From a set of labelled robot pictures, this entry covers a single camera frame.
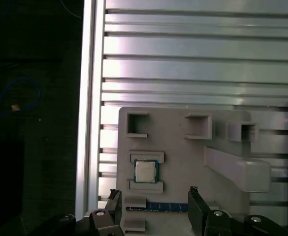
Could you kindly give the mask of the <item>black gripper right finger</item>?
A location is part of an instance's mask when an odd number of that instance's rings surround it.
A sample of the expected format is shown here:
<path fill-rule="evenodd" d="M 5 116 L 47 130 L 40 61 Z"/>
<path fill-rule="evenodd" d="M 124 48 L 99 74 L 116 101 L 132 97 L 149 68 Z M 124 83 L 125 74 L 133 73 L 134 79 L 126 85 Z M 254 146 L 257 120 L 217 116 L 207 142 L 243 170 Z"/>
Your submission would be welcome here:
<path fill-rule="evenodd" d="M 211 210 L 191 186 L 188 192 L 188 219 L 196 236 L 288 236 L 288 229 L 261 215 L 247 215 L 238 221 L 225 211 Z"/>

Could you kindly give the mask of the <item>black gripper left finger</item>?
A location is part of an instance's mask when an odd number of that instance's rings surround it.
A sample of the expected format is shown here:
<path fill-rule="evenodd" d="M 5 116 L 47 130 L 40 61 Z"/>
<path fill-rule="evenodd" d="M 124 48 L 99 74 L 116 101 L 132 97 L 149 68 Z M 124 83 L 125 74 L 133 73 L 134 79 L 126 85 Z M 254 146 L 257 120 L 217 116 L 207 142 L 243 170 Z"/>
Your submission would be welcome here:
<path fill-rule="evenodd" d="M 111 189 L 104 209 L 96 209 L 81 220 L 60 214 L 42 225 L 43 236 L 121 236 L 122 192 Z"/>

